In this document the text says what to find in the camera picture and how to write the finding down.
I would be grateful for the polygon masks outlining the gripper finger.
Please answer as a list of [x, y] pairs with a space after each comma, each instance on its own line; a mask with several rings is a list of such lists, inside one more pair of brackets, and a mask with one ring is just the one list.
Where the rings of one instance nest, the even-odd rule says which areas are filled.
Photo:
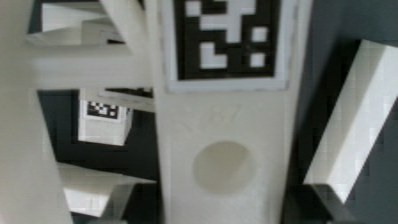
[[307, 184], [303, 199], [305, 224], [364, 224], [355, 218], [326, 184]]

